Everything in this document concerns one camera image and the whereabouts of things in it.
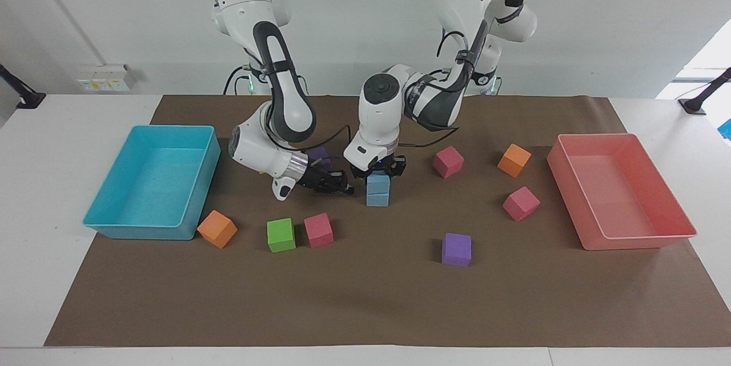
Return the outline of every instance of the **white table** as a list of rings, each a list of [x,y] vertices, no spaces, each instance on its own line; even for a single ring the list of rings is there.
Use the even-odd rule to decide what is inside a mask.
[[[0,129],[0,364],[731,364],[731,348],[42,348],[94,238],[81,218],[160,98],[49,95]],[[731,307],[731,147],[674,101],[612,103],[696,226],[693,246]]]

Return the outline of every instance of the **green cube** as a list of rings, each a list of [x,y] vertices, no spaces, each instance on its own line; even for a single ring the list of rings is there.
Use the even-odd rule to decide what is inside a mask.
[[[272,252],[292,251],[295,244],[295,228],[292,219],[280,219],[267,222],[267,243]]]

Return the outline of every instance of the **stacked cubes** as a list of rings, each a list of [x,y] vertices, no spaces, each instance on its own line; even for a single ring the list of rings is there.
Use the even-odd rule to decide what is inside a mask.
[[[391,177],[383,171],[374,171],[366,181],[365,204],[373,207],[387,207],[391,193]]]

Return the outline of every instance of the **brown paper mat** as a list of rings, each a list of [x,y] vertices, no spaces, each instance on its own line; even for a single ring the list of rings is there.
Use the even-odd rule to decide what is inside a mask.
[[[313,98],[318,132],[357,123],[358,99]],[[166,96],[153,123],[213,124],[222,147],[263,98]],[[731,313],[690,246],[583,251],[545,157],[562,132],[624,132],[606,99],[465,99],[446,142],[401,150],[391,206],[297,187],[286,202],[271,179],[223,155],[204,216],[239,232],[222,251],[190,242],[97,235],[46,345],[238,346],[729,346]],[[403,121],[402,142],[437,135]],[[533,153],[514,179],[496,165],[515,142]],[[339,155],[345,140],[329,145]],[[447,180],[433,154],[467,159]],[[521,223],[501,209],[528,186],[540,208]],[[310,249],[302,221],[327,212],[336,242]],[[272,254],[266,221],[291,217],[300,247]],[[473,239],[470,267],[438,263],[447,231]]]

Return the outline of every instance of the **foam cube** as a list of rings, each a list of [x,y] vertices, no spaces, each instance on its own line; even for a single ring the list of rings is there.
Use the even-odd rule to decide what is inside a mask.
[[[726,123],[718,127],[718,132],[720,132],[721,136],[724,138],[731,139],[731,119],[728,119]]]
[[[384,171],[374,171],[366,179],[365,186],[368,195],[389,194],[391,192],[391,177]]]
[[[322,165],[327,171],[332,171],[332,162],[327,157],[327,152],[324,150],[324,147],[316,147],[313,150],[308,150],[307,155],[310,157],[311,160],[316,161],[318,159],[322,159],[319,161],[319,164]]]
[[[464,158],[454,146],[441,150],[434,156],[433,166],[444,179],[462,170],[462,165]]]
[[[532,214],[541,204],[536,195],[528,189],[528,187],[520,187],[517,191],[513,192],[503,204],[503,209],[508,212],[508,215],[512,217],[516,222],[520,222],[525,219],[528,215]]]
[[[371,207],[387,207],[389,194],[366,195],[365,204]]]
[[[498,168],[512,177],[517,177],[525,168],[531,153],[516,144],[510,144],[498,163]]]
[[[267,222],[267,243],[272,252],[290,251],[295,244],[295,228],[292,219],[280,219]]]
[[[198,226],[198,233],[219,249],[223,249],[236,234],[236,226],[229,218],[217,210],[212,210]]]
[[[464,234],[446,234],[441,242],[441,262],[467,267],[472,261],[472,238]]]
[[[310,240],[310,247],[325,246],[332,243],[332,227],[327,213],[305,219],[305,230],[307,231],[307,239]]]

